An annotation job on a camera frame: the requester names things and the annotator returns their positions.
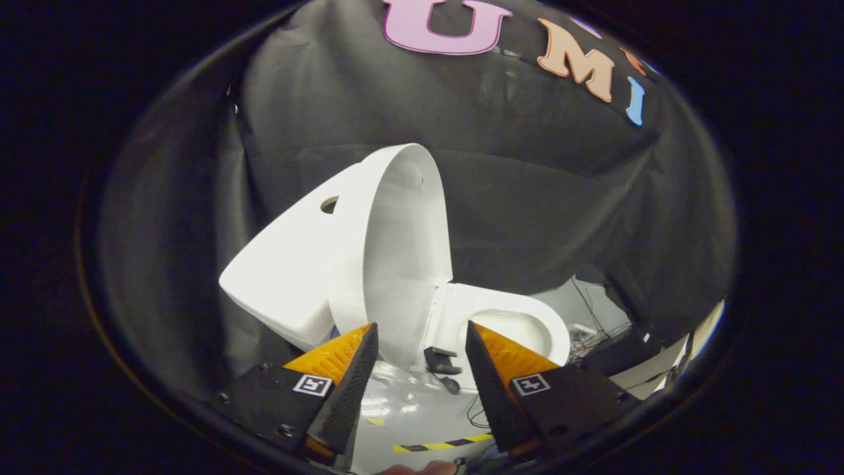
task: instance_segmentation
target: toilet seat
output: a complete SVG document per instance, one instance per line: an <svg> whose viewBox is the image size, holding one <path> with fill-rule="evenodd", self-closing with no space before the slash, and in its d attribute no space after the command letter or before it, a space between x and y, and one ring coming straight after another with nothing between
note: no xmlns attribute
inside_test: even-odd
<svg viewBox="0 0 844 475"><path fill-rule="evenodd" d="M565 363L569 334L551 307L452 278L440 173L428 150L408 144L377 150L299 200L219 284L304 351L335 325L342 334L376 322L379 351L399 368L424 371L426 347L456 352L463 372L452 377L464 390L475 387L464 354L470 319Z"/></svg>

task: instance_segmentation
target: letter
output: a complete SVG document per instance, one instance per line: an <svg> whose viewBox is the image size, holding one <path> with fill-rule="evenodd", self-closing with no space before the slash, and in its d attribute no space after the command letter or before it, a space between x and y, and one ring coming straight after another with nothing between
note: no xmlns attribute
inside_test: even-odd
<svg viewBox="0 0 844 475"><path fill-rule="evenodd" d="M641 127L641 106L645 98L645 89L635 79L627 76L630 81L630 107L627 107L627 118Z"/></svg>
<svg viewBox="0 0 844 475"><path fill-rule="evenodd" d="M501 21L512 16L486 2L463 0L474 10L472 29L463 36L438 35L430 30L430 16L437 3L446 0L382 0L390 5L384 19L384 36L394 45L417 52L468 55L487 52L498 43Z"/></svg>
<svg viewBox="0 0 844 475"><path fill-rule="evenodd" d="M612 101L609 86L613 78L613 66L615 66L613 60L597 50L591 50L584 55L571 33L547 19L539 19L539 23L548 29L548 51L545 56L537 60L539 66L551 73L566 77L569 75L569 69L565 66L565 60L568 58L571 75L575 82L580 84L587 76L592 75L592 78L586 82L589 92L606 102Z"/></svg>
<svg viewBox="0 0 844 475"><path fill-rule="evenodd" d="M595 31L595 29L594 29L593 27L591 27L591 26L589 26L589 25L587 25L587 24L583 23L582 21L580 21L579 19L576 19L575 17L569 17L569 19L570 19L570 20L571 20L571 21L572 21L575 25L580 26L581 28L583 28L584 30L588 31L589 33L592 33L592 35L593 35L593 36L595 36L596 38L598 38L599 40L602 40L602 39L603 39L603 37L601 36L601 34L600 34L600 33L598 33L597 31Z"/></svg>
<svg viewBox="0 0 844 475"><path fill-rule="evenodd" d="M641 61L639 61L638 57L634 56L633 53L625 50L624 48L619 49L625 52L625 55L627 56L627 61L630 61L630 64L632 64L633 67L636 68L636 71L639 71L642 76L647 76L647 74L645 74L645 70L641 68Z"/></svg>

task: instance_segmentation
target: black bracket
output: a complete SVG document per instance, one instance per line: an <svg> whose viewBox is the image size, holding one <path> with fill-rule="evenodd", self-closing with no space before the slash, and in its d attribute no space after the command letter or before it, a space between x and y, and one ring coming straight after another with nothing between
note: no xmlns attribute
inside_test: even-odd
<svg viewBox="0 0 844 475"><path fill-rule="evenodd" d="M514 378L511 393L551 450L594 436L639 401L592 365Z"/></svg>
<svg viewBox="0 0 844 475"><path fill-rule="evenodd" d="M463 372L462 368L452 366L451 358L457 357L455 352L437 347L427 347L423 353L425 354L425 362L428 364L428 370L431 373L460 374Z"/></svg>
<svg viewBox="0 0 844 475"><path fill-rule="evenodd" d="M229 383L208 404L257 437L294 453L333 390L328 378L263 364Z"/></svg>

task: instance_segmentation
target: screw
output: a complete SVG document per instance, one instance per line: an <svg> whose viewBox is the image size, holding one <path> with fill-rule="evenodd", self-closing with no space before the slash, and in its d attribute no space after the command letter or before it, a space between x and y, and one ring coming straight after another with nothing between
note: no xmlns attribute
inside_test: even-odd
<svg viewBox="0 0 844 475"><path fill-rule="evenodd" d="M277 428L275 428L275 433L278 435L283 435L284 437L293 437L296 432L293 430L293 426L289 424L281 424Z"/></svg>

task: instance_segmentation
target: pink letter u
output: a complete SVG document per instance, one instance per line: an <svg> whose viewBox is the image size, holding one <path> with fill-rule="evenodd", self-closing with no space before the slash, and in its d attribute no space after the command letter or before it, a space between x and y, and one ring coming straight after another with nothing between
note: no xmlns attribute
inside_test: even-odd
<svg viewBox="0 0 844 475"><path fill-rule="evenodd" d="M480 54L498 42L501 21L512 16L510 10L475 0L463 0L474 10L472 29L467 35L438 35L430 30L434 5L446 0L382 0L390 5L384 20L384 36L394 45L418 52L439 54Z"/></svg>

